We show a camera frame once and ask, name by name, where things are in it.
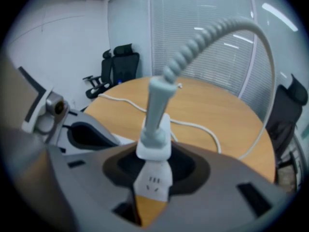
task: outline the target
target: white cable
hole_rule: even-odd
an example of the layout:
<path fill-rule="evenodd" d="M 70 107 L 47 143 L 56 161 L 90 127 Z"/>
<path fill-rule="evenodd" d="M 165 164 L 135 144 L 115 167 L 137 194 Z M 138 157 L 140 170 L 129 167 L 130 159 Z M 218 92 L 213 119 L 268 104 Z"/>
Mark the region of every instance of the white cable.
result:
<path fill-rule="evenodd" d="M 107 99 L 114 100 L 114 101 L 128 102 L 128 103 L 130 103 L 132 106 L 134 106 L 135 108 L 141 110 L 142 112 L 144 112 L 144 113 L 146 112 L 146 109 L 143 109 L 143 108 L 137 106 L 135 103 L 133 103 L 133 102 L 130 101 L 130 100 L 121 99 L 121 98 L 115 98 L 115 97 L 112 97 L 112 96 L 109 96 L 109 95 L 106 95 L 106 94 L 99 94 L 98 96 L 105 97 L 105 98 L 107 98 Z"/>
<path fill-rule="evenodd" d="M 206 127 L 203 127 L 201 125 L 198 125 L 198 124 L 194 124 L 194 123 L 189 123 L 189 122 L 182 122 L 182 121 L 178 121 L 178 120 L 175 120 L 175 119 L 170 119 L 170 121 L 172 123 L 175 123 L 175 124 L 179 124 L 179 125 L 184 125 L 184 126 L 192 126 L 192 127 L 195 127 L 195 128 L 199 128 L 205 132 L 207 132 L 208 134 L 210 134 L 210 136 L 212 136 L 212 138 L 214 139 L 214 141 L 216 142 L 216 145 L 217 145 L 217 151 L 219 154 L 221 154 L 221 146 L 220 146 L 220 143 L 219 143 L 219 140 L 217 138 L 217 136 L 209 129 L 207 129 Z"/>
<path fill-rule="evenodd" d="M 130 101 L 130 100 L 121 99 L 121 98 L 115 98 L 115 97 L 112 97 L 112 96 L 109 96 L 109 95 L 106 95 L 106 94 L 99 94 L 98 96 L 100 96 L 100 97 L 105 97 L 105 98 L 107 98 L 107 99 L 114 100 L 114 101 L 128 102 L 128 103 L 130 103 L 132 106 L 134 106 L 135 108 L 139 109 L 140 111 L 142 111 L 142 112 L 144 112 L 144 113 L 146 112 L 146 109 L 143 109 L 143 108 L 137 106 L 135 103 L 133 103 L 133 102 Z M 215 143 L 216 143 L 218 153 L 221 154 L 221 146 L 220 146 L 219 140 L 218 140 L 217 136 L 216 136 L 211 130 L 209 130 L 209 129 L 207 129 L 206 127 L 203 127 L 203 126 L 201 126 L 201 125 L 194 124 L 194 123 L 182 122 L 182 121 L 178 121 L 178 120 L 175 120 L 175 119 L 170 119 L 170 121 L 171 121 L 172 123 L 179 124 L 179 125 L 185 125 L 185 126 L 191 126 L 191 127 L 199 128 L 199 129 L 201 129 L 201 130 L 203 130 L 203 131 L 209 133 L 209 134 L 213 137 L 213 139 L 214 139 L 214 141 L 215 141 Z M 171 134 L 171 136 L 173 137 L 174 141 L 175 141 L 175 142 L 178 142 L 178 139 L 177 139 L 177 137 L 175 136 L 175 134 L 172 132 L 172 130 L 170 131 L 170 134 Z"/>

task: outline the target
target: window blind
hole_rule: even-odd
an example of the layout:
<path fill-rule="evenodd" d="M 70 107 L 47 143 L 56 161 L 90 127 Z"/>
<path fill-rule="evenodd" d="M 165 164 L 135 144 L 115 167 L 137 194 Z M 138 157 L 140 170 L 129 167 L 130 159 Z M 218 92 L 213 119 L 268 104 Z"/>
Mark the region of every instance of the window blind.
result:
<path fill-rule="evenodd" d="M 241 99 L 251 107 L 262 121 L 265 118 L 270 101 L 270 91 L 270 64 L 266 50 L 262 42 L 258 40 L 252 72 Z"/>
<path fill-rule="evenodd" d="M 161 75 L 179 47 L 219 18 L 251 17 L 250 0 L 151 0 L 153 69 Z M 226 35 L 201 53 L 182 76 L 203 80 L 238 95 L 248 71 L 253 34 Z"/>

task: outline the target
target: chair headrest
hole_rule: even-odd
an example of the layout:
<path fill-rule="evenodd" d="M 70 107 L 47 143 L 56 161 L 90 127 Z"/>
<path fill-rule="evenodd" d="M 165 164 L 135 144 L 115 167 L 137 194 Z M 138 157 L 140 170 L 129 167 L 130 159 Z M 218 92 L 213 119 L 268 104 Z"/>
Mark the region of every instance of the chair headrest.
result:
<path fill-rule="evenodd" d="M 106 58 L 111 58 L 112 57 L 112 54 L 111 54 L 111 50 L 107 50 L 103 53 L 103 58 L 106 59 Z"/>
<path fill-rule="evenodd" d="M 133 53 L 132 44 L 125 44 L 115 47 L 114 55 L 115 56 L 126 56 Z"/>
<path fill-rule="evenodd" d="M 308 102 L 308 92 L 305 87 L 292 75 L 292 83 L 287 89 L 288 96 L 293 99 L 296 103 L 304 106 Z"/>

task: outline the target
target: ceiling light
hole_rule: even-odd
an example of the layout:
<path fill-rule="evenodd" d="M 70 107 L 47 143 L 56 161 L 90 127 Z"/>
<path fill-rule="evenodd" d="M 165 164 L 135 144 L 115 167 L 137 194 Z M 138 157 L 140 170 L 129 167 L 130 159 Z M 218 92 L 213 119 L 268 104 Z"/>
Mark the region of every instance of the ceiling light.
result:
<path fill-rule="evenodd" d="M 253 41 L 248 40 L 248 39 L 245 38 L 245 37 L 241 37 L 241 36 L 236 35 L 236 34 L 233 34 L 233 36 L 234 36 L 235 38 L 239 38 L 239 39 L 241 39 L 241 40 L 244 40 L 244 41 L 246 41 L 246 42 L 249 42 L 249 43 L 253 44 Z"/>
<path fill-rule="evenodd" d="M 267 10 L 268 12 L 271 12 L 274 16 L 283 21 L 294 32 L 298 31 L 298 28 L 293 24 L 293 22 L 291 22 L 290 19 L 288 19 L 284 14 L 282 14 L 273 6 L 269 5 L 268 3 L 263 3 L 262 8 Z"/>
<path fill-rule="evenodd" d="M 286 75 L 285 75 L 284 73 L 280 72 L 280 74 L 283 75 L 285 78 L 287 78 Z"/>
<path fill-rule="evenodd" d="M 239 47 L 238 46 L 235 46 L 235 45 L 232 45 L 232 44 L 228 44 L 228 43 L 224 43 L 225 45 L 227 45 L 227 46 L 230 46 L 230 47 L 233 47 L 233 48 L 236 48 L 236 49 L 239 49 Z"/>
<path fill-rule="evenodd" d="M 204 4 L 201 4 L 201 5 L 198 5 L 200 7 L 210 7 L 210 8 L 217 8 L 217 6 L 215 5 L 204 5 Z"/>

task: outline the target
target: chair armrest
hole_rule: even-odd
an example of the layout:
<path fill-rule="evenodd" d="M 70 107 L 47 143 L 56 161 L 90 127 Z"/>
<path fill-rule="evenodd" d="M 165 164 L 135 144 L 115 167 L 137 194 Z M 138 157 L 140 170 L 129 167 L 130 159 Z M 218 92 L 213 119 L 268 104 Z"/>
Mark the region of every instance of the chair armrest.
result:
<path fill-rule="evenodd" d="M 103 87 L 104 85 L 106 85 L 108 82 L 105 82 L 105 83 L 101 83 L 99 85 L 96 85 L 95 87 L 93 87 L 93 89 L 98 89 L 98 88 L 101 88 Z"/>
<path fill-rule="evenodd" d="M 89 79 L 87 79 L 87 81 L 93 81 L 93 80 L 98 80 L 99 78 L 101 78 L 101 76 L 95 76 L 95 77 L 90 77 Z"/>
<path fill-rule="evenodd" d="M 100 80 L 99 80 L 100 78 L 101 78 L 101 76 L 93 77 L 92 75 L 90 75 L 90 76 L 84 77 L 83 80 L 90 82 L 92 87 L 95 87 L 93 80 L 95 80 L 97 82 L 97 84 L 100 85 Z"/>
<path fill-rule="evenodd" d="M 90 76 L 84 77 L 84 78 L 83 78 L 83 80 L 89 79 L 89 78 L 91 78 L 91 77 L 93 77 L 93 75 L 90 75 Z"/>

